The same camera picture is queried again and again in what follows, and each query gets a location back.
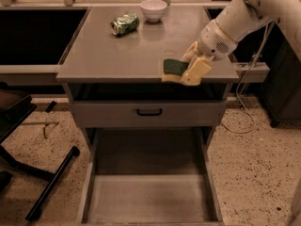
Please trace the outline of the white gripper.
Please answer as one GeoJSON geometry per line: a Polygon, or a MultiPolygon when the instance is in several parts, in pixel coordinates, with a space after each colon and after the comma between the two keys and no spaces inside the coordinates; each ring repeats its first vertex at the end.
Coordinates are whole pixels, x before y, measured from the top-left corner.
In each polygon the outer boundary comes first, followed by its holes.
{"type": "Polygon", "coordinates": [[[186,86],[197,86],[202,77],[211,69],[213,57],[221,60],[237,48],[237,43],[229,37],[216,20],[211,20],[200,32],[198,42],[194,41],[181,58],[189,63],[180,82],[186,86]],[[205,56],[198,56],[200,51],[205,56]]]}

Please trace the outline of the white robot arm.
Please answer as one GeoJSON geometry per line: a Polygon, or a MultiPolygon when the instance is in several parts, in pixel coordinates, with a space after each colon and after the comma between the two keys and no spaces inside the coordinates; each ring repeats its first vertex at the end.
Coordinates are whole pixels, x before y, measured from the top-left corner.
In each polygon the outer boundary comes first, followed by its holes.
{"type": "MultiPolygon", "coordinates": [[[[267,20],[277,24],[293,54],[300,52],[300,0],[232,0],[211,28],[215,35],[239,41],[267,20]]],[[[218,184],[222,216],[230,226],[301,226],[300,139],[291,147],[276,134],[265,141],[251,133],[233,146],[215,151],[226,157],[215,164],[226,177],[218,184]]]]}

